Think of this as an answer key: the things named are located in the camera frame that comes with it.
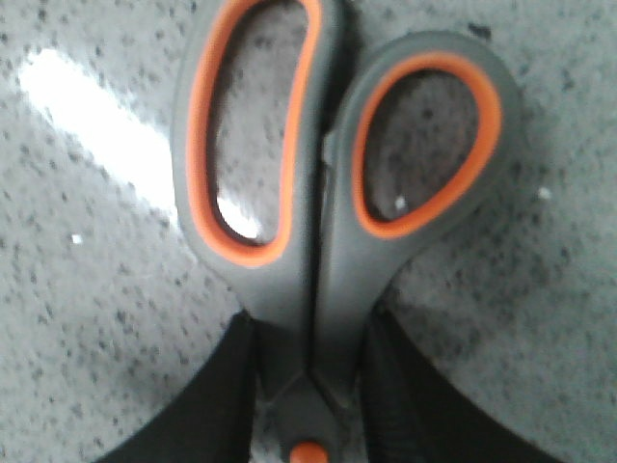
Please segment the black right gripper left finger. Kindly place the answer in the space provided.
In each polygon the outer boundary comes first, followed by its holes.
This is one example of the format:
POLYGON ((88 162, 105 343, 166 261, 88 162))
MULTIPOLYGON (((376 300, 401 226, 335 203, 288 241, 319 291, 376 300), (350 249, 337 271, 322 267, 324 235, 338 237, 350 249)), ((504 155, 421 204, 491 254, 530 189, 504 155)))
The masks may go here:
POLYGON ((235 314, 214 352, 167 407, 101 462, 247 462, 255 413, 256 323, 235 314))

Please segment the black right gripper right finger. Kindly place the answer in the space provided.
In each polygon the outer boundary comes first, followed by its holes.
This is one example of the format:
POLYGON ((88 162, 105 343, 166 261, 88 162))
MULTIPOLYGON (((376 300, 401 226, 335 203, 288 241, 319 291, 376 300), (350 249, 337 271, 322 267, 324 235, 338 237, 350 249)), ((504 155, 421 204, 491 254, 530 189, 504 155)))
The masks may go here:
POLYGON ((423 356, 390 312, 366 324, 362 422, 371 462, 551 462, 553 456, 462 395, 423 356))

